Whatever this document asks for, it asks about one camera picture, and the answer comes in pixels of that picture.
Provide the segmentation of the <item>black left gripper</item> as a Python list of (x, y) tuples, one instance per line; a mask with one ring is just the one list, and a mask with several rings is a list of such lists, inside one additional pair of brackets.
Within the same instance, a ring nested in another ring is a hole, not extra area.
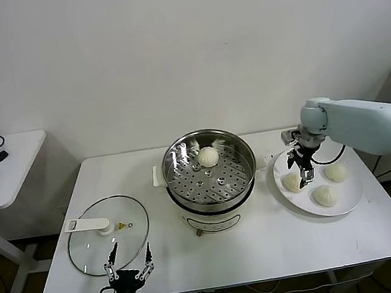
[(154, 263), (149, 242), (146, 244), (146, 257), (144, 259), (144, 268), (139, 271), (134, 270), (116, 270), (114, 269), (116, 255), (118, 251), (118, 244), (115, 243), (110, 252), (107, 262), (104, 265), (105, 273), (108, 277), (110, 287), (114, 289), (115, 293), (136, 293), (143, 286), (142, 280), (148, 279), (154, 270)]

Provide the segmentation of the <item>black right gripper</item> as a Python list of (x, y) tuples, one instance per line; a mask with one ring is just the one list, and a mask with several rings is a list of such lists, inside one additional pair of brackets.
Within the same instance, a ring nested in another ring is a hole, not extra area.
[(299, 188), (303, 189), (308, 183), (314, 180), (312, 156), (319, 150), (318, 146), (303, 146), (298, 141), (292, 145), (291, 151), (287, 152), (287, 168), (290, 170), (294, 164), (300, 169)]

